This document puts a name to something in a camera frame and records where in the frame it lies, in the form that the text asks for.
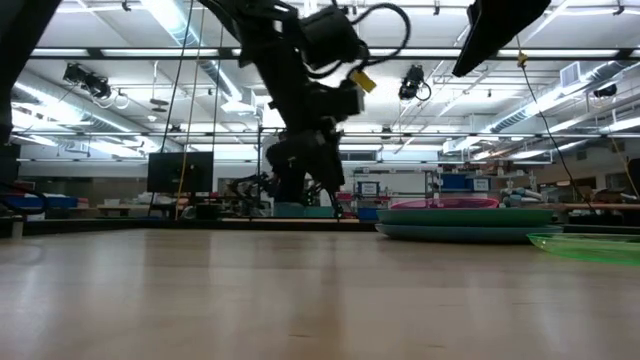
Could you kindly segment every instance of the yellow tag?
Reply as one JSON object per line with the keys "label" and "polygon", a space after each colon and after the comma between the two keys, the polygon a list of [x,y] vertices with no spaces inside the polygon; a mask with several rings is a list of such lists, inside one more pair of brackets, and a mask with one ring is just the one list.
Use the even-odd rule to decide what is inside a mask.
{"label": "yellow tag", "polygon": [[376,88],[376,83],[373,82],[367,74],[360,71],[355,71],[353,75],[351,75],[351,80],[360,85],[364,91],[369,93]]}
{"label": "yellow tag", "polygon": [[523,53],[522,51],[518,52],[518,67],[524,68],[527,66],[527,60],[529,60],[529,56]]}

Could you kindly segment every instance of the blue bin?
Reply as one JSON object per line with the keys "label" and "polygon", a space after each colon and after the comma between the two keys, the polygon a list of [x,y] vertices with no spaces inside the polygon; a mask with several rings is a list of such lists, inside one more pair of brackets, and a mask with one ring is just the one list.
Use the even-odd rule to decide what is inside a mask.
{"label": "blue bin", "polygon": [[360,219],[360,221],[378,221],[378,209],[377,208],[359,208],[358,219]]}

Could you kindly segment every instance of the computer screen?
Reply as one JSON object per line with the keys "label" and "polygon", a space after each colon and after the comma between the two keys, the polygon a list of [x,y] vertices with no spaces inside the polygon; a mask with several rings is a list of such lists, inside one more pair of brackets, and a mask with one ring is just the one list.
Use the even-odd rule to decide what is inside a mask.
{"label": "computer screen", "polygon": [[[149,154],[147,191],[175,193],[180,186],[184,153]],[[213,152],[187,153],[182,192],[211,192]]]}

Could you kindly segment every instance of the green plastic tray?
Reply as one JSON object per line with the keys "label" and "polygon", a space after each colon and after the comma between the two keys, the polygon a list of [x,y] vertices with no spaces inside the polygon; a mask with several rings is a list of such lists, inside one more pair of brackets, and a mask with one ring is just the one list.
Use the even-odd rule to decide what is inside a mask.
{"label": "green plastic tray", "polygon": [[640,265],[640,235],[529,234],[533,245],[574,259]]}
{"label": "green plastic tray", "polygon": [[378,210],[386,225],[536,227],[551,223],[544,209],[393,209]]}
{"label": "green plastic tray", "polygon": [[533,228],[463,227],[463,226],[408,226],[376,224],[376,230],[392,239],[452,243],[506,243],[527,244],[530,233],[560,233],[560,226]]}

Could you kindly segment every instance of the wooden table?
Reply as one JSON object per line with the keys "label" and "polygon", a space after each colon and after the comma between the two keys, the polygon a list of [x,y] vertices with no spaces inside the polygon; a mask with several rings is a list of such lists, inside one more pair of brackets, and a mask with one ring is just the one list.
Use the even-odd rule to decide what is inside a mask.
{"label": "wooden table", "polygon": [[629,360],[640,268],[376,233],[0,244],[0,359]]}

